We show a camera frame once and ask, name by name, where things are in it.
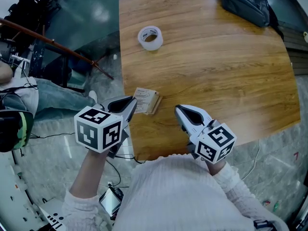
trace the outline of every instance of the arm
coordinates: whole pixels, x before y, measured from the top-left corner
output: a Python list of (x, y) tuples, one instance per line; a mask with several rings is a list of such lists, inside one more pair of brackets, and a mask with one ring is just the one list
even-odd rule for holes
[(97, 189), (107, 154), (108, 151), (100, 154), (89, 150), (71, 189), (66, 192), (63, 213), (68, 231), (98, 231), (94, 220), (98, 213)]
[(13, 70), (11, 69), (11, 67), (8, 64), (0, 61), (0, 84), (10, 82), (12, 77)]
[(237, 207), (241, 214), (252, 221), (267, 220), (273, 222), (277, 231), (288, 231), (287, 225), (279, 217), (265, 209), (255, 196), (250, 193), (245, 183), (240, 179), (239, 174), (226, 162), (220, 162), (217, 165), (208, 162), (206, 164), (227, 198)]

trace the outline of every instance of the wooden table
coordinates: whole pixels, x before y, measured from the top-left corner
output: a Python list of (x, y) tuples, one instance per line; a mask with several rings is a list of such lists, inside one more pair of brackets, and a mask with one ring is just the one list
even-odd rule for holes
[[(225, 122), (243, 144), (300, 121), (296, 83), (278, 34), (225, 11), (219, 0), (120, 0), (125, 93), (158, 91), (154, 116), (130, 123), (139, 160), (187, 153), (174, 107), (190, 104)], [(164, 44), (148, 52), (137, 40), (145, 26), (161, 29)]]

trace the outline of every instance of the shoe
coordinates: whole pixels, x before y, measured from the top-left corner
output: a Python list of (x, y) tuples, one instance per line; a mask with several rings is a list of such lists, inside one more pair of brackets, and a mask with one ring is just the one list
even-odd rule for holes
[(96, 94), (95, 91), (91, 90), (91, 91), (89, 92), (89, 97), (92, 98), (92, 99), (94, 99), (95, 103), (97, 103), (97, 94)]

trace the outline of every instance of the leg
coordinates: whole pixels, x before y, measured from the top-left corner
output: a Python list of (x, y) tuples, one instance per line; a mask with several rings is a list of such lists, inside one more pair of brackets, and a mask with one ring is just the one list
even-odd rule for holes
[(68, 109), (80, 111), (86, 106), (94, 106), (95, 101), (90, 97), (70, 89), (62, 88), (50, 80), (35, 79), (38, 85), (38, 109), (37, 112), (46, 108)]

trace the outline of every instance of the white knit sweater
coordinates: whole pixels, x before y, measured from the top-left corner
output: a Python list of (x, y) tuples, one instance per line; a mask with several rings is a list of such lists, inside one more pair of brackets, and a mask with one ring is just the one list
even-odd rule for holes
[[(79, 199), (66, 193), (68, 231), (97, 231), (98, 196)], [(255, 230), (254, 220), (286, 224), (266, 210), (227, 163), (215, 176), (191, 155), (173, 155), (137, 166), (118, 212), (114, 231)]]

